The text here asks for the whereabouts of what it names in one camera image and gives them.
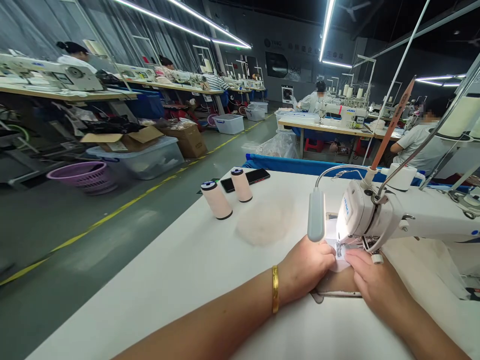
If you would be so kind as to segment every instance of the yellow floor line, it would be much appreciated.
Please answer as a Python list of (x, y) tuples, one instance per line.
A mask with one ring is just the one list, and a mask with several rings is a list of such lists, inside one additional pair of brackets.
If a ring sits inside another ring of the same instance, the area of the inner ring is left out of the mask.
[[(267, 116), (265, 118), (265, 120), (267, 120), (269, 117), (271, 117), (273, 114), (270, 114), (269, 116)], [(204, 156), (201, 156), (199, 157), (197, 160), (195, 161), (192, 161), (191, 163), (189, 163), (186, 167), (183, 167), (181, 169), (179, 169), (175, 174), (178, 174), (178, 173), (181, 173), (185, 170), (187, 170), (190, 166), (198, 163), (200, 160), (206, 158), (208, 155), (214, 153), (215, 151), (217, 151), (218, 149), (221, 149), (223, 146), (225, 146), (226, 144), (228, 144), (229, 142), (235, 140), (236, 138), (238, 138), (241, 134), (244, 134), (248, 131), (250, 131), (251, 129), (253, 129), (254, 127), (256, 127), (257, 125), (259, 125), (260, 123), (262, 123), (264, 120), (261, 120), (259, 122), (257, 122), (255, 125), (252, 125), (250, 126), (248, 129), (246, 129), (245, 131), (235, 135), (234, 137), (231, 137), (229, 140), (225, 141), (223, 144), (217, 146), (215, 149), (213, 149), (212, 151), (209, 151), (206, 153), (206, 155)], [(161, 187), (163, 184), (165, 184), (166, 182), (172, 180), (172, 179), (175, 179), (177, 177), (177, 175), (172, 175), (172, 176), (169, 176), (167, 177), (166, 179), (162, 180), (159, 184), (155, 185), (154, 187), (148, 189), (147, 191), (145, 191), (143, 194), (141, 194), (140, 196), (134, 198), (133, 200), (127, 202), (126, 204), (122, 205), (121, 207), (119, 207), (117, 210), (115, 210), (114, 212), (112, 212), (111, 214), (101, 218), (99, 221), (97, 221), (96, 223), (94, 223), (93, 225), (89, 226), (88, 229), (81, 233), (80, 235), (77, 235), (77, 236), (74, 236), (72, 238), (70, 238), (69, 240), (65, 241), (63, 244), (57, 246), (56, 248), (54, 248), (53, 250), (50, 251), (50, 254), (51, 253), (54, 253), (60, 249), (63, 249), (69, 245), (72, 245), (73, 243), (75, 243), (77, 240), (83, 238), (85, 235), (89, 234), (90, 232), (92, 232), (93, 230), (95, 230), (96, 228), (98, 228), (100, 225), (106, 223), (108, 220), (114, 218), (115, 216), (117, 216), (118, 214), (120, 214), (122, 211), (124, 211), (125, 209), (129, 208), (130, 206), (132, 206), (133, 204), (135, 204), (137, 201), (139, 201), (140, 199), (143, 199), (144, 197), (146, 197), (148, 194), (150, 194), (151, 192), (157, 190), (159, 187)], [(16, 272), (15, 274), (13, 274), (12, 276), (10, 276), (8, 279), (0, 282), (0, 286), (2, 285), (5, 285), (13, 280), (16, 280), (18, 279), (19, 277), (25, 275), (26, 273), (32, 271), (33, 269), (35, 269), (37, 266), (39, 266), (40, 264), (42, 264), (43, 262), (47, 261), (48, 259), (50, 259), (50, 257), (47, 257), (46, 259), (42, 260), (42, 261), (39, 261), (39, 262), (36, 262), (35, 264), (33, 265), (30, 265), (30, 266), (27, 266), (25, 267), (24, 269)]]

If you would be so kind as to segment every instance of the hair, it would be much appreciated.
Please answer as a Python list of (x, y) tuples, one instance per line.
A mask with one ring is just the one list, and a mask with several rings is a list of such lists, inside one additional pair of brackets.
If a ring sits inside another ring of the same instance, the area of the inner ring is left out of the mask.
[(325, 85), (325, 81), (320, 80), (319, 82), (316, 83), (316, 91), (318, 93), (324, 93), (326, 88), (327, 88), (327, 85)]
[(173, 65), (174, 63), (172, 62), (172, 60), (170, 60), (169, 58), (167, 57), (164, 57), (160, 54), (158, 54), (158, 57), (160, 58), (160, 62), (163, 66), (169, 66), (169, 65)]
[(56, 46), (60, 49), (65, 50), (68, 54), (76, 54), (76, 53), (85, 53), (88, 54), (89, 51), (84, 48), (82, 45), (77, 44), (76, 42), (66, 41), (66, 42), (57, 42)]
[(454, 97), (455, 95), (440, 96), (428, 100), (428, 102), (425, 104), (425, 112), (431, 112), (435, 117), (441, 118), (447, 111), (447, 108)]

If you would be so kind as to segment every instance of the cardboard box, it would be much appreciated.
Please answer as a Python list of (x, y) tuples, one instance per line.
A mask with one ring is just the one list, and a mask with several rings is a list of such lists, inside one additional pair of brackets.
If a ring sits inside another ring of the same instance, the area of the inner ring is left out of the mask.
[(108, 153), (134, 153), (157, 143), (164, 134), (154, 126), (147, 126), (128, 134), (86, 134), (81, 143), (97, 143)]
[(207, 147), (196, 124), (187, 124), (182, 130), (161, 129), (167, 136), (178, 139), (178, 147), (184, 158), (198, 158), (207, 153)]

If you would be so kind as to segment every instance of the led ceiling light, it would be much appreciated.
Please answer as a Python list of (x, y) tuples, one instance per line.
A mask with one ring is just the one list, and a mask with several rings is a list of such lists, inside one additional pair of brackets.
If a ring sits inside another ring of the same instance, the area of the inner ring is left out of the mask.
[(229, 45), (229, 46), (234, 46), (234, 47), (237, 47), (237, 48), (251, 49), (250, 46), (245, 46), (245, 45), (241, 45), (241, 44), (235, 44), (235, 43), (233, 43), (233, 42), (221, 41), (221, 40), (217, 40), (217, 39), (212, 39), (212, 41), (213, 41), (214, 43), (217, 43), (217, 44)]
[(322, 58), (324, 56), (324, 49), (325, 49), (325, 43), (327, 42), (327, 35), (329, 33), (329, 28), (330, 28), (330, 21), (332, 20), (332, 15), (334, 13), (334, 4), (335, 0), (328, 0), (328, 4), (326, 6), (326, 13), (325, 13), (325, 23), (323, 24), (323, 36), (321, 38), (321, 46), (320, 46), (320, 57), (318, 60), (322, 61)]
[(229, 33), (227, 30), (225, 30), (224, 28), (222, 28), (221, 26), (217, 25), (216, 23), (214, 23), (212, 20), (210, 20), (208, 17), (205, 17), (203, 16), (202, 14), (196, 12), (195, 10), (193, 10), (192, 8), (186, 6), (185, 4), (181, 3), (180, 1), (177, 1), (177, 0), (168, 0), (170, 3), (172, 3), (173, 5), (175, 6), (178, 6), (179, 8), (185, 10), (187, 13), (193, 15), (194, 17), (196, 17), (197, 19), (200, 19), (202, 20), (204, 23), (207, 23), (209, 24), (211, 27), (217, 29), (219, 32), (221, 33), (224, 33), (225, 35), (227, 35), (228, 37), (232, 38), (233, 40), (239, 42), (240, 44), (242, 44), (243, 46), (240, 46), (240, 45), (235, 45), (235, 46), (238, 46), (239, 48), (245, 48), (245, 49), (251, 49), (252, 47), (250, 45), (248, 45), (246, 42), (240, 40), (238, 37), (236, 37), (235, 35)]
[(333, 65), (333, 66), (339, 66), (339, 67), (342, 67), (342, 68), (349, 68), (349, 69), (352, 68), (352, 65), (342, 64), (342, 63), (339, 63), (339, 62), (332, 62), (332, 61), (325, 61), (325, 60), (322, 60), (321, 62), (325, 63), (325, 64)]
[(442, 86), (441, 83), (439, 82), (434, 82), (434, 81), (426, 81), (422, 79), (415, 79), (415, 81), (418, 81), (419, 83), (424, 83), (424, 84), (430, 84), (430, 85), (435, 85), (435, 86)]
[(196, 32), (196, 31), (193, 31), (192, 29), (189, 29), (188, 27), (185, 27), (185, 26), (182, 26), (180, 24), (177, 24), (176, 22), (173, 22), (171, 20), (168, 20), (164, 17), (161, 17), (160, 15), (157, 15), (156, 13), (154, 12), (151, 12), (151, 11), (148, 11), (147, 9), (144, 9), (143, 7), (140, 7), (140, 6), (137, 6), (135, 4), (132, 4), (131, 2), (128, 2), (128, 1), (125, 1), (125, 0), (113, 0), (119, 4), (122, 4), (122, 5), (125, 5), (131, 9), (134, 9), (134, 10), (137, 10), (138, 12), (141, 12), (141, 13), (144, 13), (148, 16), (151, 16), (152, 18), (155, 18), (157, 20), (160, 20), (160, 21), (163, 21), (164, 23), (167, 23), (169, 25), (172, 25), (176, 28), (179, 28), (179, 29), (182, 29), (183, 31), (186, 31), (187, 33), (190, 33), (192, 35), (195, 35), (195, 36), (198, 36), (199, 38), (202, 38), (206, 41), (210, 41), (210, 38), (205, 36), (205, 35), (202, 35), (201, 33), (199, 32)]

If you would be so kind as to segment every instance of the pink laundry basket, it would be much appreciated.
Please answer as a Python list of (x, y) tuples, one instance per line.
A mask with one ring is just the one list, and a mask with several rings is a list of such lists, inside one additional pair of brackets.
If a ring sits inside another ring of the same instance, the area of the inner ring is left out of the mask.
[(50, 171), (47, 178), (74, 186), (87, 195), (109, 193), (117, 188), (103, 161), (80, 162)]

